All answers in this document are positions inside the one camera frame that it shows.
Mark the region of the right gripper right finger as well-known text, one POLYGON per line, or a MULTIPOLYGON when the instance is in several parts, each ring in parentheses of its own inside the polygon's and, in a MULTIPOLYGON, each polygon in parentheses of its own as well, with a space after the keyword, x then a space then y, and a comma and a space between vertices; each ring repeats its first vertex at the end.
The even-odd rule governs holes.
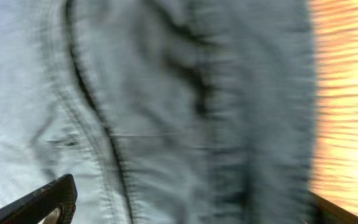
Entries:
POLYGON ((313 196, 313 209, 310 224, 358 224, 357 215, 313 192, 311 195, 313 196))

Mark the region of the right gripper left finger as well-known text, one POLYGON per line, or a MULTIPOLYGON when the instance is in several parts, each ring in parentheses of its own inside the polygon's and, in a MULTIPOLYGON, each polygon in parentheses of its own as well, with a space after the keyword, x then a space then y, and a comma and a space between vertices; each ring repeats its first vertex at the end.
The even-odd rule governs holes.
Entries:
POLYGON ((70 224, 76 210, 77 189, 65 174, 24 197, 0 208, 0 224, 70 224))

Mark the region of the dark blue shorts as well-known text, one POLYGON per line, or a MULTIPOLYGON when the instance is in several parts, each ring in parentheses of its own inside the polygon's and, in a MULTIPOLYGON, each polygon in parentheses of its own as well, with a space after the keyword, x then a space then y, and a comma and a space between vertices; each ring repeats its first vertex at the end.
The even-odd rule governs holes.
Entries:
POLYGON ((311 219, 303 0, 0 0, 0 208, 64 174, 75 223, 311 219))

